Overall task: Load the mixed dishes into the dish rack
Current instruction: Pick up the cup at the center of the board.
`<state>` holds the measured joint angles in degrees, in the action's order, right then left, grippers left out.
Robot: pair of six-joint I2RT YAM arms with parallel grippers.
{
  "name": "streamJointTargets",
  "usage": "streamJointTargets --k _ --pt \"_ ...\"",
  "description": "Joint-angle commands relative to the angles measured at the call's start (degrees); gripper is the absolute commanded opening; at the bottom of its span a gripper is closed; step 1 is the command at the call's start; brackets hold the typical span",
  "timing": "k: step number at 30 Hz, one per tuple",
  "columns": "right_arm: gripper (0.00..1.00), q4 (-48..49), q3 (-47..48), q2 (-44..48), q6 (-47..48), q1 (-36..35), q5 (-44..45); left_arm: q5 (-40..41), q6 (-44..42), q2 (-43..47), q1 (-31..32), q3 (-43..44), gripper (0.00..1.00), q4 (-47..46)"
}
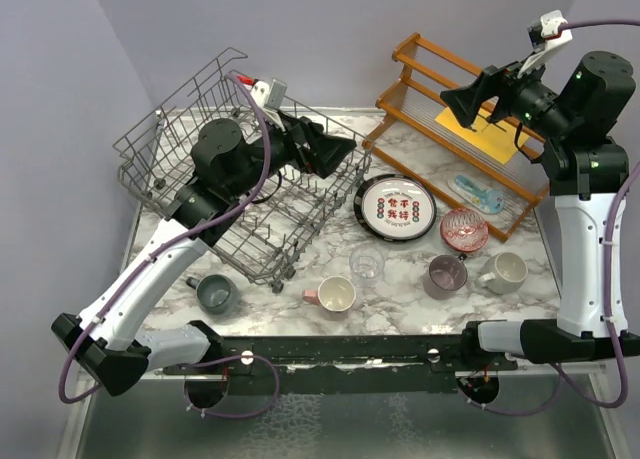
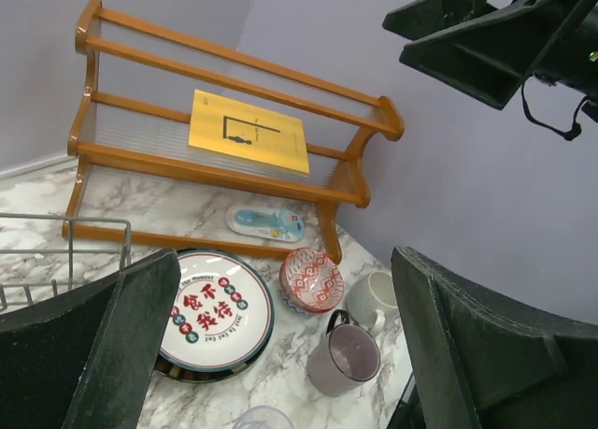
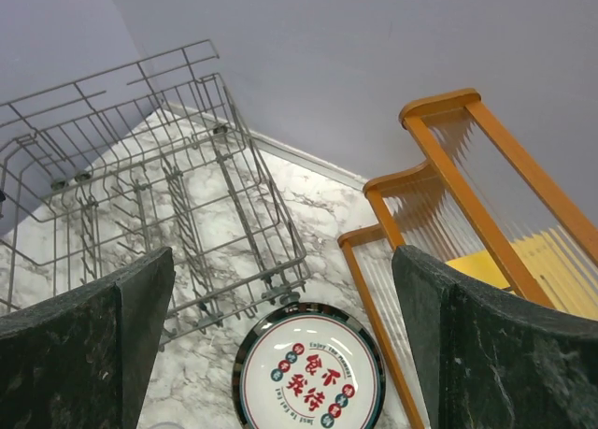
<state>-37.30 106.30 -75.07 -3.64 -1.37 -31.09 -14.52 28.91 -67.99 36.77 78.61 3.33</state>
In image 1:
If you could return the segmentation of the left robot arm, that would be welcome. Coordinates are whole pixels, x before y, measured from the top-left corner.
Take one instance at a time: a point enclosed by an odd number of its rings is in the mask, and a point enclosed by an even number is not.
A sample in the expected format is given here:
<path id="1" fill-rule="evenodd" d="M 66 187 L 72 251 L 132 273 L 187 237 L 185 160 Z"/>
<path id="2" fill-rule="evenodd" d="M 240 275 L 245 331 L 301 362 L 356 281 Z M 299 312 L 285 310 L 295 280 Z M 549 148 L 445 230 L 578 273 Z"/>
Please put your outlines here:
<path id="1" fill-rule="evenodd" d="M 320 178 L 330 176 L 355 149 L 353 139 L 325 133 L 306 117 L 280 116 L 282 126 L 256 117 L 262 135 L 246 141 L 229 118 L 200 127 L 190 151 L 191 179 L 170 205 L 146 248 L 94 303 L 77 315 L 62 313 L 51 330 L 67 348 L 58 384 L 62 402 L 72 363 L 78 363 L 113 396 L 142 375 L 189 364 L 206 374 L 220 364 L 215 333 L 192 321 L 143 335 L 139 329 L 173 283 L 202 257 L 255 199 L 266 180 L 285 166 Z"/>

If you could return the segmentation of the pink cream mug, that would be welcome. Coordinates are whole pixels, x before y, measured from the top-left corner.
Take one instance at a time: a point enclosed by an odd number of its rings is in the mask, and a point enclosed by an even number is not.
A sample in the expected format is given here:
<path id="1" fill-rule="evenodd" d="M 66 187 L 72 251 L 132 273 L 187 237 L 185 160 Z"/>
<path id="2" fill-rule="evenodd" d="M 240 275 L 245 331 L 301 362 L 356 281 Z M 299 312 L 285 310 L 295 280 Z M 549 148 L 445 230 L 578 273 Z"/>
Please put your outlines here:
<path id="1" fill-rule="evenodd" d="M 323 318 L 329 320 L 346 319 L 356 302 L 353 283 L 342 276 L 324 279 L 316 289 L 302 292 L 302 299 L 319 308 Z"/>

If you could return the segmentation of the clear drinking glass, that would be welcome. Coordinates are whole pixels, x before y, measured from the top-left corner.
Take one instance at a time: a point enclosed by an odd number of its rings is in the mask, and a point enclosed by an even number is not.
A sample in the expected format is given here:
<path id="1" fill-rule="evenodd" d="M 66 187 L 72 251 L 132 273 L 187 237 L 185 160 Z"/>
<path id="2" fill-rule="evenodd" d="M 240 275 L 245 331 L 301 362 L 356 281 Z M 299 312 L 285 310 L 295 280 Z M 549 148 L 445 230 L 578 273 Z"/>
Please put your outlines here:
<path id="1" fill-rule="evenodd" d="M 375 247 L 355 249 L 349 258 L 351 279 L 359 287 L 373 286 L 382 278 L 385 259 Z"/>

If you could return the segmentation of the purple mug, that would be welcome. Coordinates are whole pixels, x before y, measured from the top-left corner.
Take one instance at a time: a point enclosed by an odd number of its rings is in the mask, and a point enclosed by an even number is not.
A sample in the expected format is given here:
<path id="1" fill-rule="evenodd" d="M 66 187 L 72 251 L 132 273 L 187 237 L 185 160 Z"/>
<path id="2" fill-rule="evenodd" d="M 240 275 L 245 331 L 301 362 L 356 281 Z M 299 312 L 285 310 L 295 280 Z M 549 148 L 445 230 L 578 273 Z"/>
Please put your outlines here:
<path id="1" fill-rule="evenodd" d="M 456 294 L 468 281 L 464 264 L 467 255 L 439 255 L 431 260 L 423 278 L 423 287 L 434 300 L 445 300 Z"/>

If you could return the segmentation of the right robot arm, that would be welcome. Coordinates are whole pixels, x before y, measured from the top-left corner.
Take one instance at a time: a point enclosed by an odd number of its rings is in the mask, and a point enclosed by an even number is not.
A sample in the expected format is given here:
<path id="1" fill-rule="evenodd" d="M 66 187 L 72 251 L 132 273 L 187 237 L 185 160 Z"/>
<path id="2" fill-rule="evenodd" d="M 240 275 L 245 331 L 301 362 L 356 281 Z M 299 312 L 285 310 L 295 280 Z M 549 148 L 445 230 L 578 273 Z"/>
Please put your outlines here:
<path id="1" fill-rule="evenodd" d="M 496 353 L 532 363 L 634 357 L 639 337 L 628 329 L 618 272 L 620 224 L 629 158 L 609 132 L 636 89 L 633 67 L 611 52 L 591 51 L 560 93 L 542 81 L 544 69 L 520 62 L 485 68 L 468 86 L 441 92 L 458 123 L 469 127 L 481 106 L 543 138 L 534 163 L 549 179 L 562 248 L 561 304 L 554 319 L 481 321 L 459 346 L 461 362 L 481 370 Z"/>

